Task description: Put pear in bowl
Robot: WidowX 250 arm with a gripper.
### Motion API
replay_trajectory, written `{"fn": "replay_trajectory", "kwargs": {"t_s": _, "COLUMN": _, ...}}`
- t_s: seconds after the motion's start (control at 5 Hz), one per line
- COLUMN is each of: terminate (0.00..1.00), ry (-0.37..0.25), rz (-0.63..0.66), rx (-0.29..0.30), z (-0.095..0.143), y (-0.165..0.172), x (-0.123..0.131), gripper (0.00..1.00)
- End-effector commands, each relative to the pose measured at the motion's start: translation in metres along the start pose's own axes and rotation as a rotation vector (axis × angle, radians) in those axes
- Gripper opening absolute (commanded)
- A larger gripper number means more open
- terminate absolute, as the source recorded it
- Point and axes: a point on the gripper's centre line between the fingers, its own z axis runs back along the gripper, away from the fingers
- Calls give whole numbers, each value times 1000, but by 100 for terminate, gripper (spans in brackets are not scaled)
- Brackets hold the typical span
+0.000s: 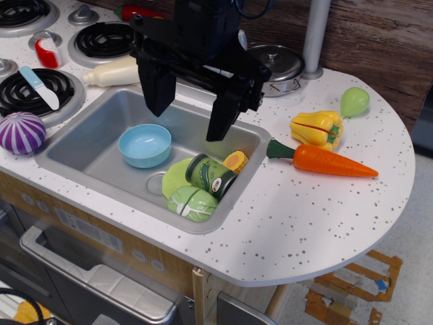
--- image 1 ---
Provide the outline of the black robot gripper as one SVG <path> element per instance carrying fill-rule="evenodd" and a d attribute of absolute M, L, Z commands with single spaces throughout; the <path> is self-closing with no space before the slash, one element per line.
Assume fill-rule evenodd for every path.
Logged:
<path fill-rule="evenodd" d="M 240 111 L 256 110 L 271 71 L 238 39 L 243 1 L 176 1 L 172 20 L 135 16 L 131 55 L 147 108 L 160 116 L 181 78 L 216 94 L 206 140 L 224 140 Z"/>

